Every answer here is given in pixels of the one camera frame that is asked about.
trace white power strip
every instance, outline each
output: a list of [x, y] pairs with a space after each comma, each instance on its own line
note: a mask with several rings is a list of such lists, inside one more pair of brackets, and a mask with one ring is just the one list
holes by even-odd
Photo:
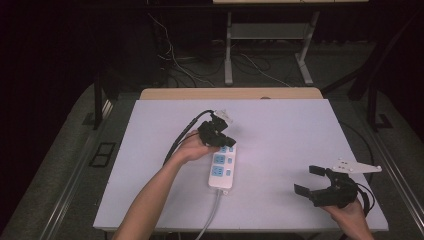
[[228, 193], [233, 186], [234, 165], [236, 163], [236, 145], [221, 147], [212, 156], [212, 165], [209, 172], [209, 186]]

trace gray floor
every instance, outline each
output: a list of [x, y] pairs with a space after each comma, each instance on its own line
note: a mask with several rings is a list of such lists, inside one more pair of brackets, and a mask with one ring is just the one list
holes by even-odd
[[[308, 52], [306, 63], [314, 80], [314, 86], [323, 88], [337, 81], [344, 75], [359, 67], [373, 49], [371, 43], [313, 44]], [[201, 80], [209, 80], [216, 87], [225, 87], [223, 80], [223, 52], [216, 47], [217, 57], [209, 63], [192, 62], [184, 57], [189, 54], [178, 53], [180, 65], [193, 70]], [[294, 53], [300, 44], [278, 42], [273, 45], [265, 43], [237, 44], [233, 47], [234, 87], [285, 87], [283, 81], [293, 87], [305, 86]], [[255, 69], [251, 57], [263, 72], [278, 79], [271, 79]], [[170, 71], [173, 78], [163, 87], [194, 86], [193, 82], [178, 71]], [[197, 87], [211, 87], [209, 83], [196, 80]], [[424, 202], [421, 174], [424, 167], [423, 143], [410, 129], [402, 116], [393, 108], [390, 100], [383, 94], [378, 97], [378, 113], [385, 114], [393, 125], [391, 129], [381, 129], [378, 133], [370, 131], [365, 119], [366, 99], [358, 102], [349, 101], [346, 92], [350, 84], [334, 90], [327, 95], [342, 123], [349, 144], [358, 161], [370, 163], [371, 155], [361, 136], [371, 147], [375, 164], [385, 167], [387, 159], [392, 159], [403, 174], [409, 188], [415, 194], [418, 203]], [[76, 102], [68, 120], [47, 154], [40, 170], [1, 239], [110, 239], [112, 234], [105, 234], [92, 228], [113, 160], [123, 138], [132, 106], [139, 97], [137, 92], [123, 92], [111, 108], [105, 108], [105, 120], [97, 131], [86, 125], [87, 116], [93, 113], [93, 87], [91, 86]], [[111, 162], [105, 168], [89, 167], [101, 143], [115, 143]], [[390, 171], [375, 174], [371, 183], [385, 214], [390, 231], [375, 233], [376, 239], [424, 239], [417, 227], [410, 207], [400, 190], [392, 180]], [[300, 239], [338, 239], [340, 232], [300, 233]], [[194, 239], [196, 235], [183, 235], [184, 239]], [[254, 235], [208, 235], [204, 239], [296, 239], [286, 234]]]

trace black cable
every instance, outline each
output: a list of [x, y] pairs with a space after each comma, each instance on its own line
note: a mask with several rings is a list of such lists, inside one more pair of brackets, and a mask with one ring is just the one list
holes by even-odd
[[369, 208], [369, 210], [368, 210], [368, 211], [371, 211], [371, 209], [373, 209], [373, 208], [374, 208], [374, 206], [375, 206], [375, 202], [376, 202], [374, 194], [371, 192], [371, 190], [370, 190], [370, 189], [368, 189], [368, 188], [367, 188], [367, 187], [365, 187], [364, 185], [362, 185], [362, 184], [360, 184], [360, 183], [357, 183], [357, 184], [358, 184], [358, 186], [361, 186], [361, 187], [363, 187], [365, 190], [367, 190], [367, 192], [369, 192], [369, 194], [371, 195], [371, 197], [372, 197], [372, 204], [371, 204], [371, 206], [370, 206], [370, 208]]
[[213, 111], [212, 110], [206, 110], [206, 111], [201, 112], [199, 115], [197, 115], [197, 117], [195, 117], [193, 120], [191, 120], [191, 122], [187, 125], [186, 128], [184, 128], [184, 130], [177, 137], [177, 139], [175, 140], [175, 142], [172, 144], [171, 148], [169, 149], [169, 152], [165, 157], [165, 161], [163, 161], [163, 165], [165, 165], [165, 163], [169, 160], [169, 158], [171, 158], [175, 149], [177, 149], [178, 145], [181, 143], [181, 140], [187, 134], [187, 132], [194, 126], [194, 124], [196, 124], [196, 122], [199, 120], [199, 118], [206, 113], [213, 114]]
[[[371, 146], [369, 145], [369, 143], [367, 142], [367, 140], [358, 132], [356, 131], [353, 127], [349, 126], [347, 123], [339, 121], [340, 124], [344, 125], [345, 127], [349, 128], [350, 130], [352, 130], [354, 133], [356, 133], [356, 135], [358, 135], [362, 141], [365, 143], [365, 145], [367, 146], [368, 152], [370, 153], [370, 161], [371, 161], [371, 165], [375, 165], [375, 159], [374, 159], [374, 154], [372, 153], [372, 149]], [[371, 184], [372, 178], [373, 178], [374, 174], [370, 173], [369, 178], [367, 180], [368, 184]]]
[[[361, 194], [362, 201], [364, 202], [363, 211], [364, 211], [364, 215], [366, 217], [375, 205], [375, 196], [371, 192], [371, 190], [368, 189], [367, 187], [365, 187], [364, 185], [362, 185], [360, 183], [356, 183], [356, 184], [358, 185], [358, 192], [359, 192], [359, 194]], [[372, 204], [371, 205], [370, 205], [370, 200], [369, 200], [368, 194], [366, 192], [362, 191], [362, 189], [360, 189], [359, 187], [363, 187], [371, 195], [371, 197], [372, 197]], [[345, 233], [343, 233], [343, 235], [340, 236], [339, 240], [345, 240], [346, 238], [347, 238], [347, 235]]]

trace person's right hand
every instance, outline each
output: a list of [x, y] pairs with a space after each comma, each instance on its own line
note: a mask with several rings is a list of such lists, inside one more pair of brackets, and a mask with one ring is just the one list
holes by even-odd
[[368, 228], [361, 202], [358, 199], [345, 208], [338, 208], [337, 206], [325, 206], [321, 208], [330, 213], [331, 218], [337, 222], [343, 232], [351, 239], [374, 239]]
[[217, 152], [218, 150], [219, 147], [205, 146], [199, 137], [198, 131], [194, 130], [186, 135], [180, 147], [174, 154], [180, 155], [183, 163], [186, 163], [188, 161], [199, 159], [208, 153]]

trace white table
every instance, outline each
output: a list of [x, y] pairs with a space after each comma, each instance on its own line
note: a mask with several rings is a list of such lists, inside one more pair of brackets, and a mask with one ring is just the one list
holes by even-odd
[[[224, 131], [237, 140], [233, 189], [222, 196], [208, 231], [317, 232], [339, 229], [329, 215], [293, 184], [311, 190], [330, 185], [309, 165], [330, 167], [355, 160], [325, 99], [140, 100], [135, 104], [94, 227], [113, 231], [144, 184], [162, 166], [175, 138], [200, 112], [226, 109], [234, 123]], [[210, 120], [209, 116], [202, 121]], [[215, 191], [207, 181], [211, 155], [186, 164], [175, 179], [156, 231], [200, 231]], [[362, 174], [351, 176], [368, 187]], [[388, 230], [376, 204], [368, 215], [372, 231]]]

